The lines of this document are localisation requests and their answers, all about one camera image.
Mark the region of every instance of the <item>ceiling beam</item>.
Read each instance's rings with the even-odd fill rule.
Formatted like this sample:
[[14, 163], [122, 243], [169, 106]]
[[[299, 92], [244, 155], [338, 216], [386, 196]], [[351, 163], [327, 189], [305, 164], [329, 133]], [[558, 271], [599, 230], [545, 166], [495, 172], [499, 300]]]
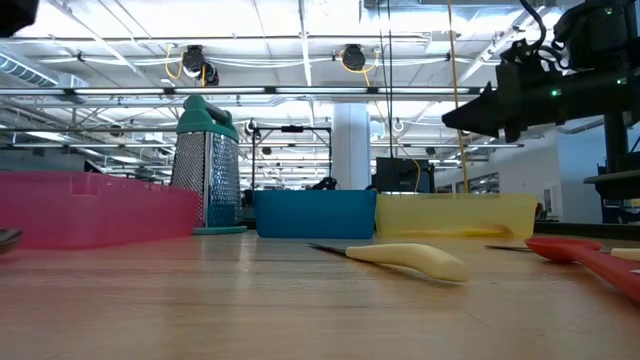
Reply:
[[120, 54], [113, 46], [109, 45], [103, 38], [100, 37], [93, 29], [91, 29], [88, 25], [83, 23], [80, 19], [78, 19], [73, 12], [66, 4], [61, 4], [57, 0], [49, 0], [49, 4], [51, 4], [56, 10], [58, 10], [62, 15], [66, 16], [70, 20], [74, 21], [81, 27], [83, 27], [87, 32], [91, 34], [91, 37], [102, 46], [105, 50], [115, 56], [118, 60], [125, 63], [136, 75], [148, 81], [151, 85], [157, 85], [154, 81], [152, 81], [144, 72], [139, 69], [137, 66], [133, 65], [129, 60], [127, 60], [122, 54]]
[[[199, 37], [134, 37], [133, 39], [129, 37], [109, 37], [102, 38], [104, 42], [109, 45], [123, 45], [123, 44], [131, 44], [131, 41], [135, 41], [138, 44], [174, 44], [176, 46], [186, 46], [193, 43], [206, 45], [208, 43], [215, 43], [216, 45], [224, 45], [224, 43], [228, 44], [237, 44], [238, 42], [243, 41], [255, 41], [255, 42], [292, 42], [292, 41], [300, 41], [300, 35], [272, 35], [272, 36], [263, 36], [263, 35], [249, 35], [249, 36], [199, 36]], [[371, 35], [307, 35], [307, 40], [312, 42], [344, 42], [344, 43], [362, 43], [362, 42], [380, 42], [380, 35], [371, 34]], [[416, 34], [407, 34], [407, 33], [399, 33], [393, 34], [394, 42], [405, 42], [405, 43], [420, 43], [426, 44], [429, 42], [429, 38], [426, 37], [423, 33]], [[5, 44], [16, 44], [16, 45], [26, 45], [26, 44], [50, 44], [50, 45], [63, 45], [63, 44], [92, 44], [96, 43], [97, 40], [94, 38], [88, 37], [13, 37], [2, 39], [2, 42]]]

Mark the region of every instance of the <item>workbench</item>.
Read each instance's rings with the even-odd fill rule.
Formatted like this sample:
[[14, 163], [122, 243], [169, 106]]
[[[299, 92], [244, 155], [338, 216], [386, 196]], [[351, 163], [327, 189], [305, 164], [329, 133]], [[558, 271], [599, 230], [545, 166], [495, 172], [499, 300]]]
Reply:
[[581, 265], [483, 248], [495, 240], [430, 243], [471, 282], [253, 232], [18, 249], [0, 257], [0, 359], [638, 358], [640, 306]]

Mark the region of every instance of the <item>computer monitor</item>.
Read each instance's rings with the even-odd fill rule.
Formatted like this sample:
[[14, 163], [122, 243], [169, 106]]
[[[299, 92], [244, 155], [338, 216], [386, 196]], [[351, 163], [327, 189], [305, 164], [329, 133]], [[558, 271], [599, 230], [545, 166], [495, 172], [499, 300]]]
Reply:
[[[418, 192], [435, 193], [434, 167], [429, 160], [417, 160], [420, 165]], [[381, 192], [414, 192], [418, 168], [411, 159], [376, 158], [375, 186]]]

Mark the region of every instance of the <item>knife with yellow handle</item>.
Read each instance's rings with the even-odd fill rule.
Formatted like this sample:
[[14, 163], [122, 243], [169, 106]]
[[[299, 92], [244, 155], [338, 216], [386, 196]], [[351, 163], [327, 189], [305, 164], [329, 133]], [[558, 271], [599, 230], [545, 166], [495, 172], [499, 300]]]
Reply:
[[308, 244], [312, 248], [345, 256], [354, 260], [412, 268], [434, 279], [465, 282], [469, 280], [467, 266], [440, 249], [422, 244], [384, 244], [350, 246], [346, 250]]

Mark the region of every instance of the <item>fluorescent light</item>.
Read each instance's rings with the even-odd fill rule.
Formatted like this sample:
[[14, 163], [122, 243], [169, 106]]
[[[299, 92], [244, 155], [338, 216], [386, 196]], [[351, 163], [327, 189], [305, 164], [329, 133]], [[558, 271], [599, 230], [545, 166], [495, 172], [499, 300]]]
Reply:
[[78, 149], [78, 150], [80, 150], [81, 152], [83, 152], [85, 154], [89, 154], [89, 155], [93, 155], [93, 156], [103, 156], [99, 152], [93, 151], [93, 150], [90, 150], [90, 149]]
[[279, 87], [278, 94], [366, 94], [367, 88], [359, 87]]
[[176, 94], [264, 94], [264, 88], [176, 88]]
[[[251, 144], [240, 144], [241, 148], [251, 148]], [[261, 143], [260, 145], [256, 145], [256, 147], [272, 147], [272, 148], [326, 148], [327, 145], [323, 144], [323, 143], [297, 143], [297, 142], [291, 142], [291, 143]]]
[[281, 164], [295, 164], [295, 163], [304, 163], [304, 162], [313, 162], [313, 163], [328, 163], [327, 159], [256, 159], [256, 164], [258, 163], [281, 163]]
[[29, 95], [64, 95], [62, 89], [0, 89], [0, 95], [16, 95], [16, 96], [29, 96]]
[[73, 148], [94, 148], [94, 149], [99, 149], [99, 148], [117, 148], [119, 147], [118, 144], [69, 144], [69, 147], [73, 147]]
[[66, 136], [62, 136], [60, 134], [57, 133], [50, 133], [50, 132], [28, 132], [27, 134], [31, 135], [31, 136], [35, 136], [35, 137], [39, 137], [42, 139], [47, 139], [47, 140], [51, 140], [51, 141], [67, 141], [67, 137]]
[[170, 144], [123, 144], [124, 147], [128, 148], [175, 148], [175, 146]]
[[161, 95], [164, 89], [158, 88], [113, 88], [113, 89], [76, 89], [78, 95]]
[[174, 84], [173, 81], [171, 81], [171, 79], [160, 79], [160, 82], [163, 82], [165, 84], [169, 84], [172, 87], [176, 87], [176, 84]]
[[134, 157], [130, 157], [130, 156], [111, 156], [111, 158], [113, 160], [128, 163], [128, 164], [135, 164], [135, 163], [142, 162], [141, 160], [136, 159]]
[[[458, 88], [458, 94], [468, 94], [471, 91], [469, 88]], [[389, 88], [380, 88], [381, 93], [391, 92]], [[440, 87], [394, 87], [394, 93], [398, 94], [453, 94], [453, 88], [440, 88]]]
[[62, 148], [64, 145], [62, 144], [10, 144], [16, 148], [25, 148], [25, 149], [35, 149], [35, 148], [45, 148], [45, 149], [57, 149]]
[[[457, 144], [421, 144], [421, 143], [400, 143], [400, 145], [398, 146], [398, 144], [393, 144], [393, 147], [433, 147], [433, 148], [440, 148], [440, 149], [457, 149], [460, 146]], [[375, 148], [388, 148], [389, 144], [388, 143], [373, 143], [371, 144], [371, 147], [375, 147]]]
[[489, 145], [473, 145], [480, 149], [507, 149], [507, 148], [519, 148], [524, 147], [524, 144], [489, 144]]

